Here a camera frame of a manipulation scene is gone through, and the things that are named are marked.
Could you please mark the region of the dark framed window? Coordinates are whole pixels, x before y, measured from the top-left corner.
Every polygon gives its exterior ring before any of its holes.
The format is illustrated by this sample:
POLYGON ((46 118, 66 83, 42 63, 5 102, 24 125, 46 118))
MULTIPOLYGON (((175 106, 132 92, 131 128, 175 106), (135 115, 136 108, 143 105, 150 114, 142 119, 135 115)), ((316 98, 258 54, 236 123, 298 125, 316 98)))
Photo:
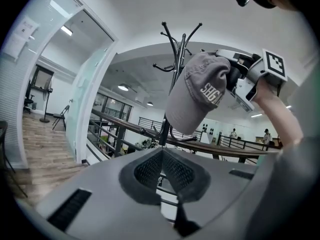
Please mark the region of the dark framed window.
POLYGON ((38 89, 44 89, 47 81, 51 81, 54 72, 40 65, 35 66, 35 71, 31 80, 31 85, 38 89))

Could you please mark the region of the white wall notice holder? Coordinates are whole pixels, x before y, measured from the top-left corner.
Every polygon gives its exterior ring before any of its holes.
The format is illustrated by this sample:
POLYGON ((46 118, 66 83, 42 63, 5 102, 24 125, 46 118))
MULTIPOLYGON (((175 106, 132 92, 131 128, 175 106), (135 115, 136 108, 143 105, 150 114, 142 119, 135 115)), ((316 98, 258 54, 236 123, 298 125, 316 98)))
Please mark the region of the white wall notice holder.
POLYGON ((16 61, 19 55, 31 39, 33 33, 38 29, 39 24, 25 15, 18 24, 13 28, 13 31, 6 38, 2 47, 2 52, 11 56, 16 61))

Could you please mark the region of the black office chair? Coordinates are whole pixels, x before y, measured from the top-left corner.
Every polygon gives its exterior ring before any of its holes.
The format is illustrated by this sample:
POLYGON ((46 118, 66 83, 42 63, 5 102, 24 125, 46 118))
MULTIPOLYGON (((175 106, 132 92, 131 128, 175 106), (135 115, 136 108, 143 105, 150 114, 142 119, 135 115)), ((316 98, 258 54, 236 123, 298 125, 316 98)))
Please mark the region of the black office chair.
POLYGON ((29 114, 31 113, 31 109, 29 108, 29 105, 34 103, 34 101, 32 100, 34 95, 31 94, 31 89, 32 89, 32 85, 31 85, 31 81, 29 81, 27 85, 25 98, 24 98, 24 105, 23 105, 23 111, 27 111, 29 114))

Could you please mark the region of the green potted plant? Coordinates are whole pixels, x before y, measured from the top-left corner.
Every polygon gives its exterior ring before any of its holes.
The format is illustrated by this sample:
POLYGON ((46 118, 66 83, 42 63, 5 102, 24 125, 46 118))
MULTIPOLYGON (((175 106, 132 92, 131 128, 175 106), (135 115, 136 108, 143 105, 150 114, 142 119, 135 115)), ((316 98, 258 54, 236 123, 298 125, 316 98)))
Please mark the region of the green potted plant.
POLYGON ((156 139, 144 139, 141 142, 136 142, 135 145, 141 149, 152 149, 152 148, 157 148, 159 145, 159 141, 156 139))

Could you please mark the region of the black folding chair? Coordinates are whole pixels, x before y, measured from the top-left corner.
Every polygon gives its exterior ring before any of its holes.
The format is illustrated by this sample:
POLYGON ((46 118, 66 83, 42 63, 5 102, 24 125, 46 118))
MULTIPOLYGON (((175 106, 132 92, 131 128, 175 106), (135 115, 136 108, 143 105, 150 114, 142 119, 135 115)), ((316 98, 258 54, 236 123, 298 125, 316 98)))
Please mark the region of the black folding chair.
POLYGON ((57 126, 57 124, 59 123, 59 121, 62 121, 63 123, 63 127, 66 130, 67 129, 67 125, 66 125, 66 113, 69 111, 70 106, 67 105, 61 113, 54 113, 53 117, 55 118, 55 121, 52 124, 52 130, 54 130, 57 126))

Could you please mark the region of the person's grey shirt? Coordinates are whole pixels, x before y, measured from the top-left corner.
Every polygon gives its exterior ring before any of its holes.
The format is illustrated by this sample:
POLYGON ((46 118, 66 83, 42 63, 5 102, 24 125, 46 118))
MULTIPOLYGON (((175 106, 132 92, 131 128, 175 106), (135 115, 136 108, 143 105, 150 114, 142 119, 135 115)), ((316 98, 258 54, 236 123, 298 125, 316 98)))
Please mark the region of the person's grey shirt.
POLYGON ((303 138, 283 146, 245 240, 320 240, 320 60, 293 101, 303 138))

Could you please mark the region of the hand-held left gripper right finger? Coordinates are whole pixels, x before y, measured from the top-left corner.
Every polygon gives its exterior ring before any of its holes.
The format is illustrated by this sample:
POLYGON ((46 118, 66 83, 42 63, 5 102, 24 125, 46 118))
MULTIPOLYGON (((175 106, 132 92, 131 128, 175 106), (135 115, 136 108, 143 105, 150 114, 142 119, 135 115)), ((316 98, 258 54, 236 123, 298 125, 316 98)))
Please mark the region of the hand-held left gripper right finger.
POLYGON ((162 150, 162 170, 180 202, 200 200, 210 186, 207 170, 171 148, 162 150))

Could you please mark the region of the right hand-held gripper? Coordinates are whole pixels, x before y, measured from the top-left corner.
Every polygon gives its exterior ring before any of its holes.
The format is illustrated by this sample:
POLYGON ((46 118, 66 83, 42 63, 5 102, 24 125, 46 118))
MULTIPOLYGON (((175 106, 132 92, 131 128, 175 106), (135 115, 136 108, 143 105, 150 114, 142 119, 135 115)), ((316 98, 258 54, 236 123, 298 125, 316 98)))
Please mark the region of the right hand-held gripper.
POLYGON ((231 66, 226 75, 226 89, 247 113, 255 109, 251 100, 257 93, 256 84, 260 78, 264 78, 269 85, 282 85, 288 81, 284 58, 269 50, 263 49, 262 56, 249 56, 241 52, 218 49, 215 55, 247 69, 242 75, 239 69, 231 66))

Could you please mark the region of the person's right forearm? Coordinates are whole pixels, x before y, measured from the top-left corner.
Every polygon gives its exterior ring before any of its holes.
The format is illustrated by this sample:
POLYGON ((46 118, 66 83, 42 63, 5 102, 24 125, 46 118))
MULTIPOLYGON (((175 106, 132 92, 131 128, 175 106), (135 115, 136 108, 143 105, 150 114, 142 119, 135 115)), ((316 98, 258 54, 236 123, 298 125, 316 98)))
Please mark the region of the person's right forearm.
POLYGON ((302 140, 304 135, 297 118, 271 91, 264 78, 260 78, 257 82, 253 101, 268 117, 284 147, 296 145, 302 140))

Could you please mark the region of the black standing fan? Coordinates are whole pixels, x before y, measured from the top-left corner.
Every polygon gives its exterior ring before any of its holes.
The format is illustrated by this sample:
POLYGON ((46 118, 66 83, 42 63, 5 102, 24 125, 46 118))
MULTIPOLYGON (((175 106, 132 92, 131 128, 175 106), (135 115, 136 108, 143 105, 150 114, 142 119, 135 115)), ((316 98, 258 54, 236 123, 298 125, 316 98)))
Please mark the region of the black standing fan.
POLYGON ((44 85, 44 90, 43 90, 43 100, 45 102, 45 109, 44 109, 44 115, 42 118, 39 119, 40 122, 42 123, 49 123, 50 120, 47 118, 47 108, 48 108, 48 101, 50 94, 53 92, 52 89, 52 79, 48 79, 44 85))

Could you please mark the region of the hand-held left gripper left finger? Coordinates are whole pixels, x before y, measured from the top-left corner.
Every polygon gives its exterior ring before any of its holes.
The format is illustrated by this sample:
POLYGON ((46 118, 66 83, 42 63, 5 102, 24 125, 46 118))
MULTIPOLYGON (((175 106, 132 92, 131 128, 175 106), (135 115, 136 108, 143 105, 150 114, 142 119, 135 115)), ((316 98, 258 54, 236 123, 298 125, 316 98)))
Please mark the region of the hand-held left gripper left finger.
POLYGON ((145 155, 121 169, 119 183, 122 190, 139 204, 159 206, 161 196, 156 191, 162 164, 162 149, 148 149, 145 155))

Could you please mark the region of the wooden-topped black railing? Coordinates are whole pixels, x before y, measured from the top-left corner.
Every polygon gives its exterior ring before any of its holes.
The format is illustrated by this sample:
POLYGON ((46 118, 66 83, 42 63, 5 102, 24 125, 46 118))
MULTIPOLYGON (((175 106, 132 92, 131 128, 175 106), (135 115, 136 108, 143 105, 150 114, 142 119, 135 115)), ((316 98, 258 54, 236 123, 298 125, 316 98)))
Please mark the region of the wooden-topped black railing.
MULTIPOLYGON (((115 124, 116 126, 123 127, 131 132, 137 133, 142 136, 147 136, 151 139, 160 140, 160 137, 156 136, 154 131, 151 129, 143 130, 143 128, 139 125, 118 119, 114 116, 110 116, 108 114, 99 112, 95 109, 92 109, 91 113, 107 120, 108 122, 115 124)), ((199 141, 193 141, 193 140, 185 141, 185 139, 183 139, 183 141, 177 141, 171 135, 169 135, 166 138, 165 143, 170 144, 170 145, 174 145, 174 146, 178 146, 181 148, 185 148, 188 150, 212 154, 215 156, 221 155, 221 156, 226 156, 226 157, 235 157, 235 158, 240 158, 242 160, 244 158, 257 159, 260 156, 262 157, 262 156, 266 156, 266 155, 276 155, 280 152, 279 149, 277 151, 265 151, 265 150, 256 150, 256 149, 255 150, 246 150, 243 148, 231 148, 231 147, 225 147, 225 146, 206 144, 206 143, 202 143, 199 141)))

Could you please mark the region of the black coat stand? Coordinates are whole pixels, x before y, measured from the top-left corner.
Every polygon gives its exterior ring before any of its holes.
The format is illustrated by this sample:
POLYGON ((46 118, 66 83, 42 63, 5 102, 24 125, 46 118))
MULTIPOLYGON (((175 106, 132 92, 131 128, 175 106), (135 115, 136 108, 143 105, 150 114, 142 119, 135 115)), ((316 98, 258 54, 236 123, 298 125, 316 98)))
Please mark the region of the black coat stand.
MULTIPOLYGON (((194 33, 203 25, 201 22, 195 27, 195 29, 189 34, 187 37, 185 33, 182 34, 181 42, 178 42, 170 33, 169 28, 167 26, 167 23, 163 21, 162 26, 164 27, 165 32, 161 32, 160 34, 163 36, 168 37, 171 48, 173 50, 173 57, 174 57, 174 63, 172 66, 167 67, 161 67, 154 63, 152 66, 162 72, 173 72, 171 86, 169 89, 169 94, 171 93, 173 87, 175 86, 175 83, 177 82, 179 76, 181 75, 183 69, 184 69, 184 60, 185 60, 185 52, 187 51, 188 54, 191 56, 192 53, 187 49, 187 45, 191 37, 194 35, 194 33)), ((196 136, 192 136, 189 138, 176 138, 173 134, 173 126, 168 122, 167 116, 164 115, 162 120, 162 125, 160 131, 157 131, 157 129, 154 130, 156 133, 152 134, 148 132, 145 128, 141 128, 139 130, 139 133, 143 136, 147 136, 153 140, 158 140, 158 144, 162 147, 164 147, 167 143, 168 134, 170 134, 171 138, 175 142, 191 142, 191 141, 197 141, 196 136)))

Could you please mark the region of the grey cap hat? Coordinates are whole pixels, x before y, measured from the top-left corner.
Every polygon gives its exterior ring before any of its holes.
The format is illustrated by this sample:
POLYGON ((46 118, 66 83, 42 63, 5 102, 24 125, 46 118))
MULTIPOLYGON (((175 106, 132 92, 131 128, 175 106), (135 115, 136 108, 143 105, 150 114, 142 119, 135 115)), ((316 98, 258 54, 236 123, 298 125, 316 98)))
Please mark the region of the grey cap hat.
POLYGON ((194 55, 168 96, 165 116, 170 125, 184 135, 191 135, 206 115, 219 106, 230 69, 230 62, 213 52, 194 55))

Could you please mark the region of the frosted glass door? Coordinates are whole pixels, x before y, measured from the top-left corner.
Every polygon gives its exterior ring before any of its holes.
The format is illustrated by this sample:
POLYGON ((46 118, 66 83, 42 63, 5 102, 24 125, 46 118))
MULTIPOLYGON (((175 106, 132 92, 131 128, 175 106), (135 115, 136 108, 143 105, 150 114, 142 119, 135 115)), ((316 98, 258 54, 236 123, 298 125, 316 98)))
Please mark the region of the frosted glass door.
POLYGON ((84 128, 86 111, 91 109, 93 103, 90 101, 93 88, 99 73, 106 70, 115 55, 117 41, 104 42, 92 55, 81 65, 80 70, 73 81, 69 110, 66 118, 66 140, 70 147, 74 160, 80 164, 85 159, 82 155, 83 146, 82 132, 84 128))

